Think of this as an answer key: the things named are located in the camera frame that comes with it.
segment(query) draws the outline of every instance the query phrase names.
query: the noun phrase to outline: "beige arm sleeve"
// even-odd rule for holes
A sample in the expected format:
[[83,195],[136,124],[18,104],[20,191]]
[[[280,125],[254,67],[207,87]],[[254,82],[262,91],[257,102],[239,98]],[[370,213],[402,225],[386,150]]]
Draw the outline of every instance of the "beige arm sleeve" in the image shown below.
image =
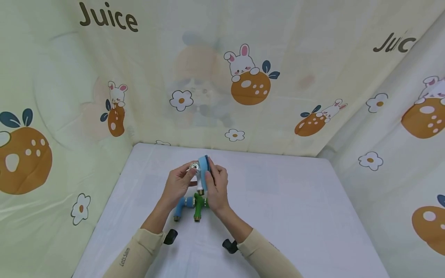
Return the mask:
[[295,266],[255,229],[237,246],[261,278],[303,278]]
[[166,235],[139,229],[111,264],[104,278],[144,278]]

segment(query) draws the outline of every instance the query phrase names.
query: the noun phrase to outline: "cartoon rabbit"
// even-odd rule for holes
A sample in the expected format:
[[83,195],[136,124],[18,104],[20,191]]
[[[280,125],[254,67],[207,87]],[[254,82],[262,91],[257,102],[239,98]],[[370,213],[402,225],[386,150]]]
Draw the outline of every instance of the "cartoon rabbit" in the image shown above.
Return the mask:
[[324,119],[325,123],[328,123],[332,117],[334,117],[340,110],[344,109],[348,104],[340,105],[343,102],[341,99],[337,99],[333,105],[325,108],[321,112],[318,112],[316,114],[317,117],[325,116],[326,119]]
[[437,76],[430,76],[423,80],[425,88],[420,93],[419,99],[414,104],[424,103],[427,98],[439,98],[445,105],[445,89],[443,89],[444,80],[439,80]]
[[247,44],[241,45],[238,56],[228,51],[224,54],[224,59],[230,63],[232,82],[238,82],[239,76],[243,73],[250,72],[251,75],[259,73],[259,68],[255,67],[252,58],[249,56],[249,46]]
[[125,105],[125,92],[128,89],[127,85],[121,84],[119,87],[116,87],[113,81],[108,81],[108,87],[110,89],[110,98],[113,106],[115,105],[114,103],[117,103],[119,107],[123,107]]

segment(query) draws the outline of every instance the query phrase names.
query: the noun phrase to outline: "flower print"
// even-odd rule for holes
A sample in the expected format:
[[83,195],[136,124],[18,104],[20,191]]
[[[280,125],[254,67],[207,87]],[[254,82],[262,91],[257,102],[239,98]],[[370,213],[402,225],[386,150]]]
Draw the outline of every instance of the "flower print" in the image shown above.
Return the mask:
[[190,91],[174,91],[171,96],[170,104],[179,112],[184,111],[186,107],[193,104],[192,93],[190,93]]
[[235,141],[240,141],[240,140],[244,140],[244,131],[238,131],[236,129],[230,129],[229,132],[227,132],[225,134],[225,136],[227,138],[229,138],[229,140],[231,142],[235,142]]
[[156,140],[155,145],[171,146],[171,144],[169,142],[162,142],[161,140]]
[[369,152],[359,157],[359,164],[363,167],[369,167],[372,171],[377,171],[379,166],[383,165],[383,159],[376,152]]
[[368,111],[371,113],[376,113],[388,100],[388,95],[385,93],[377,94],[375,97],[370,98],[366,101],[368,106]]
[[80,193],[77,202],[73,205],[71,216],[73,217],[73,225],[79,224],[82,220],[88,218],[88,206],[91,201],[90,196]]

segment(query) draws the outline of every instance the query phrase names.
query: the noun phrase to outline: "white tablecloth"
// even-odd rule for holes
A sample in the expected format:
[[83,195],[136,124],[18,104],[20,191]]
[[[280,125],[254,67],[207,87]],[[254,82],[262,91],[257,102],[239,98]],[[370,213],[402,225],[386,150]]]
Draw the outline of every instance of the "white tablecloth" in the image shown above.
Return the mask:
[[[169,171],[205,154],[227,168],[234,211],[305,278],[388,278],[327,160],[142,143],[133,148],[73,277],[102,277],[154,208]],[[239,251],[230,255],[221,246],[233,238],[209,209],[199,223],[193,214],[184,208],[180,222],[170,214],[164,230],[175,229],[178,237],[162,246],[147,277],[258,277]]]

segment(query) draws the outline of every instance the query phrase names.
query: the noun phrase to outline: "cream fabric wall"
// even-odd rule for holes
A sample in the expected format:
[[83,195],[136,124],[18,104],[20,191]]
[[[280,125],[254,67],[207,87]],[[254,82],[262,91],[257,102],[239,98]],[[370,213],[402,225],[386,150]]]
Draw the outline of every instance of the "cream fabric wall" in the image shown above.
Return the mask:
[[136,142],[317,155],[444,8],[4,0],[0,276],[69,277]]
[[[331,161],[393,278],[444,272],[444,44],[442,15],[319,155]],[[435,102],[428,109],[418,101],[426,92]]]
[[1,3],[0,277],[71,277],[132,148],[100,121],[121,77],[56,2]]

